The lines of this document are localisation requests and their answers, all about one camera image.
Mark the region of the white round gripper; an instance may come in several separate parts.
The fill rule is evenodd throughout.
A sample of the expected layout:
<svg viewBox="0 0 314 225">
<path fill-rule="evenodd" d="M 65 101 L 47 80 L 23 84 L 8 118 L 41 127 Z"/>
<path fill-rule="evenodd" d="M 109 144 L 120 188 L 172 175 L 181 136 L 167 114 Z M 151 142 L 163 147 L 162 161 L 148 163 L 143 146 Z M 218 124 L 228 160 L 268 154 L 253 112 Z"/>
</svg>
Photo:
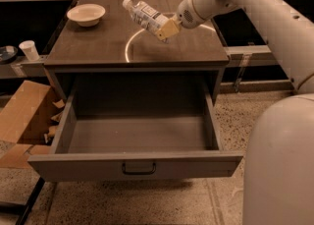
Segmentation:
<svg viewBox="0 0 314 225">
<path fill-rule="evenodd" d="M 210 16 L 206 0 L 183 0 L 177 10 L 177 16 L 184 28 L 196 28 Z M 161 41 L 167 40 L 181 31 L 181 22 L 169 19 L 155 33 Z"/>
</svg>

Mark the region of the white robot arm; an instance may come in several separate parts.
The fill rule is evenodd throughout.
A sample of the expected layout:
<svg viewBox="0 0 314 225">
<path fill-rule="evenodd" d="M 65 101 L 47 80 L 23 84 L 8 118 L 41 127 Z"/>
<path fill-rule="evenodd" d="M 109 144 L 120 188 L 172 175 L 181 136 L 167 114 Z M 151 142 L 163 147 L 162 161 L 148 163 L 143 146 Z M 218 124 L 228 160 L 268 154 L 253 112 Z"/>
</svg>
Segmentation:
<svg viewBox="0 0 314 225">
<path fill-rule="evenodd" d="M 258 118 L 244 162 L 243 225 L 314 225 L 314 26 L 285 0 L 183 0 L 167 35 L 240 9 L 293 90 Z"/>
</svg>

